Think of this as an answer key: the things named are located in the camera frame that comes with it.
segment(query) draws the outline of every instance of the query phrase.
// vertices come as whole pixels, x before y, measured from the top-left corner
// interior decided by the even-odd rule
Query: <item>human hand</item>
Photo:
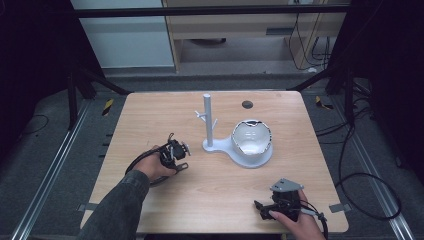
[[[154,181],[162,176],[172,176],[177,173],[175,169],[169,169],[164,167],[159,159],[160,155],[158,152],[155,152],[141,161],[139,161],[135,166],[134,170],[143,172],[149,177],[150,181]]]
[[[299,190],[301,201],[307,202],[305,193]],[[280,212],[269,211],[269,214],[278,222],[283,224],[297,240],[325,240],[321,230],[318,227],[313,216],[300,212],[297,222],[293,222],[290,218]]]

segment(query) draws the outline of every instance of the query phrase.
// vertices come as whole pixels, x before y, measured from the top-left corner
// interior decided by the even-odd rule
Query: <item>black cable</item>
[[[356,112],[356,113],[355,113],[355,115],[354,115],[354,116],[355,116],[355,119],[357,119],[357,118],[358,118],[358,116],[359,116],[360,114],[364,113],[365,111],[367,111],[367,110],[369,110],[369,109],[370,109],[369,107],[364,107],[364,108],[363,108],[363,109],[361,109],[360,111]],[[326,131],[326,130],[329,130],[329,129],[334,128],[334,129],[332,129],[332,130],[330,130],[330,131],[328,131],[328,132],[325,132],[325,133],[319,133],[319,134],[317,134],[317,135],[316,135],[317,137],[322,137],[322,136],[325,136],[325,135],[328,135],[328,134],[331,134],[331,133],[334,133],[334,132],[336,132],[336,131],[340,130],[342,127],[346,126],[347,124],[348,124],[347,122],[339,123],[339,124],[336,124],[336,125],[333,125],[333,126],[330,126],[330,127],[324,128],[324,129],[316,130],[316,131],[315,131],[315,133],[323,132],[323,131]]]
[[[366,101],[366,102],[369,102],[370,101],[370,99],[368,98],[368,97],[362,97],[362,98],[357,98],[357,99],[355,99],[355,101],[353,101],[353,104],[355,105],[357,102],[359,102],[359,101]]]
[[[327,37],[327,43],[325,44],[325,54],[324,54],[324,69],[327,68],[328,62],[330,61],[330,37]]]
[[[142,154],[140,154],[140,155],[139,155],[138,157],[136,157],[136,158],[134,159],[134,161],[132,161],[132,162],[131,162],[131,164],[128,166],[127,170],[125,171],[125,175],[127,175],[127,173],[128,173],[129,171],[131,171],[131,170],[134,168],[134,166],[135,166],[138,162],[140,162],[140,161],[141,161],[141,160],[143,160],[144,158],[146,158],[146,157],[148,157],[148,156],[152,155],[153,153],[156,153],[156,152],[160,153],[160,151],[161,151],[162,149],[166,148],[168,145],[169,145],[169,142],[168,142],[168,143],[166,143],[166,144],[164,144],[164,145],[162,145],[161,147],[158,147],[158,148],[155,148],[155,149],[150,149],[150,150],[148,150],[148,151],[143,152]]]
[[[311,55],[312,55],[312,58],[313,58],[313,59],[320,61],[320,60],[322,60],[322,59],[315,58],[315,55],[321,55],[321,54],[315,54],[315,53],[314,53],[315,48],[316,48],[317,43],[318,43],[318,40],[319,40],[319,37],[316,37],[316,38],[315,38],[315,41],[314,41],[314,45],[312,45]]]
[[[356,53],[354,51],[355,44],[357,42],[361,43],[363,41],[363,36],[365,35],[365,31],[370,31],[367,29],[369,28],[370,23],[374,20],[374,17],[377,15],[377,12],[380,10],[381,6],[383,5],[384,0],[380,1],[379,5],[375,8],[371,16],[367,19],[365,24],[361,27],[361,29],[357,32],[357,34],[352,38],[352,40],[348,43],[348,45],[344,48],[344,50],[341,52],[340,56],[334,61],[334,64],[330,65],[329,68],[326,69],[326,71],[319,72],[315,76],[311,77],[310,79],[306,80],[305,82],[298,84],[295,87],[287,88],[289,91],[303,91],[305,88],[309,87],[310,85],[318,82],[322,78],[329,77],[330,75],[334,74],[340,67],[343,67],[349,63],[352,59],[352,55]]]
[[[331,145],[331,144],[342,144],[343,141],[341,141],[341,142],[321,142],[321,141],[318,141],[318,143],[323,144],[323,145]]]
[[[347,135],[346,137],[345,137],[345,139],[347,138],[347,139],[350,139],[351,137],[353,136],[353,132],[351,132],[350,133],[350,135]],[[344,143],[345,142],[345,140],[343,140],[343,141],[341,141],[341,142],[332,142],[332,143],[329,143],[329,142],[323,142],[322,144],[341,144],[341,143]]]
[[[303,205],[303,204],[300,204],[302,208],[304,208],[306,210],[309,210],[309,211],[312,211],[312,212],[315,213],[315,215],[318,217],[318,220],[320,220],[321,221],[321,224],[322,224],[322,230],[323,230],[322,235],[324,235],[324,238],[325,239],[328,239],[327,219],[325,218],[324,213],[319,213],[318,210],[316,209],[316,207],[314,205],[312,205],[311,203],[307,202],[307,201],[304,201],[304,200],[299,200],[299,201],[301,203],[306,203],[307,204],[306,206]]]
[[[29,132],[23,132],[23,133],[22,133],[23,135],[28,135],[28,134],[36,133],[36,132],[40,131],[41,129],[45,128],[45,127],[47,126],[47,124],[49,124],[49,121],[50,121],[50,120],[49,120],[49,118],[48,118],[46,115],[43,115],[43,114],[37,114],[37,115],[34,115],[33,117],[44,117],[44,118],[46,119],[46,122],[44,123],[44,125],[43,125],[43,126],[39,127],[39,128],[38,128],[38,129],[36,129],[36,130],[29,131]]]
[[[345,177],[342,178],[342,160],[343,160],[343,155],[344,155],[344,152],[345,152],[345,149],[346,149],[346,145],[347,145],[347,142],[348,142],[348,139],[349,139],[348,136],[350,135],[350,133],[354,129],[355,129],[355,125],[351,125],[350,128],[349,128],[349,130],[348,130],[348,134],[346,135],[346,138],[345,138],[345,141],[343,143],[343,146],[342,146],[342,150],[341,150],[340,158],[339,158],[339,165],[338,165],[339,181],[335,184],[335,187],[340,186],[341,189],[342,189],[342,191],[343,191],[343,194],[346,196],[347,200],[353,206],[355,206],[356,209],[358,209],[363,214],[365,214],[365,215],[367,215],[367,216],[369,216],[369,217],[371,217],[373,219],[377,219],[377,220],[381,220],[381,221],[387,221],[387,220],[394,219],[397,216],[399,216],[399,214],[402,211],[402,202],[401,202],[399,196],[396,194],[395,190],[389,184],[387,184],[383,179],[381,179],[381,178],[379,178],[377,176],[374,176],[372,174],[363,173],[363,172],[352,173],[352,174],[349,174],[349,175],[347,175],[347,176],[345,176]],[[388,217],[387,216],[384,216],[384,217],[382,217],[382,216],[378,216],[378,215],[372,214],[370,212],[367,212],[364,209],[362,209],[361,207],[359,207],[359,205],[356,204],[352,200],[352,198],[346,193],[346,189],[344,188],[344,185],[343,185],[343,182],[345,182],[347,179],[350,179],[350,178],[355,177],[355,176],[367,176],[367,177],[371,177],[371,178],[374,178],[375,180],[378,180],[379,182],[383,183],[384,185],[386,185],[386,187],[389,189],[389,191],[392,194],[392,196],[394,196],[396,198],[396,203],[398,205],[398,210],[396,211],[396,213],[394,213],[392,216],[388,216]]]
[[[298,28],[298,23],[299,23],[299,13],[297,13],[297,14],[296,14],[296,21],[295,21],[295,23],[294,23],[293,31],[292,31],[292,33],[291,33],[291,35],[290,35],[290,38],[289,38],[289,52],[290,52],[290,55],[292,56],[292,59],[293,59],[293,61],[294,61],[294,55],[293,55],[293,52],[292,52],[292,50],[291,50],[291,39],[292,39],[292,36],[293,36],[293,34],[294,34],[294,32],[295,32],[295,29],[297,29],[297,35],[299,36],[299,41],[300,41],[300,45],[301,45],[301,47],[302,47],[303,57],[305,58],[305,60],[306,60],[306,61],[307,61],[307,62],[308,62],[311,66],[309,66],[309,67],[307,67],[307,68],[299,68],[299,67],[297,67],[296,63],[295,63],[294,65],[295,65],[295,67],[296,67],[296,69],[297,69],[297,70],[307,70],[307,69],[309,69],[309,68],[311,68],[311,67],[317,67],[317,66],[319,66],[319,64],[310,63],[310,62],[309,62],[309,60],[308,60],[308,58],[306,57],[305,48],[304,48],[304,46],[303,46],[302,38],[300,37],[300,32],[299,32],[299,28]]]
[[[355,114],[355,119],[362,119],[366,115],[366,113],[369,112],[372,112],[372,109],[370,107],[364,107],[361,111]]]

